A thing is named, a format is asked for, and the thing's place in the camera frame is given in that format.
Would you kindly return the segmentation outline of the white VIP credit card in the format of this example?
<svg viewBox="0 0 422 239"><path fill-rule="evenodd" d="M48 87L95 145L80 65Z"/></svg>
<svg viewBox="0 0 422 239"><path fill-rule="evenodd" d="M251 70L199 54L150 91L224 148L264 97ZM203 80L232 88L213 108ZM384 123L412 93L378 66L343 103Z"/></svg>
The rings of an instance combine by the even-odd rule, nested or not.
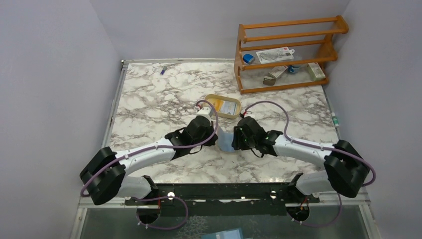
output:
<svg viewBox="0 0 422 239"><path fill-rule="evenodd" d="M220 113L226 115L236 115L237 103L232 101L225 101L223 109Z"/></svg>

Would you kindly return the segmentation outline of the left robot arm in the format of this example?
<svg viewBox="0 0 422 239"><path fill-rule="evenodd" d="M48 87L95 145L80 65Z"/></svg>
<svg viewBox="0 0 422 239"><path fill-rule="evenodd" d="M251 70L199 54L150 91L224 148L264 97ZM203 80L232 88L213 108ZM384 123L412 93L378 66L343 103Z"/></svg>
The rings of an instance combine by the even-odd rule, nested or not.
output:
<svg viewBox="0 0 422 239"><path fill-rule="evenodd" d="M217 129L218 120L196 116L186 127L146 146L121 152L103 147L80 173L83 183L80 195L90 197L95 205L102 205L118 195L125 178L133 172L190 155L198 146L215 145Z"/></svg>

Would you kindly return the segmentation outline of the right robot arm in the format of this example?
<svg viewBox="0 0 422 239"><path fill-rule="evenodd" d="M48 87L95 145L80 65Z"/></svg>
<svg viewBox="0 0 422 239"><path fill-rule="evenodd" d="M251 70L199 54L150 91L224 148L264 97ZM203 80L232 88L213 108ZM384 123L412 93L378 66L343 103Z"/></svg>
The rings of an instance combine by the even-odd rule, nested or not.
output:
<svg viewBox="0 0 422 239"><path fill-rule="evenodd" d="M262 156L290 157L320 168L311 174L299 173L289 183L287 196L295 203L313 193L327 191L355 198L370 172L370 167L345 140L336 144L294 140L281 131L266 131L252 117L241 119L233 129L234 150L257 150Z"/></svg>

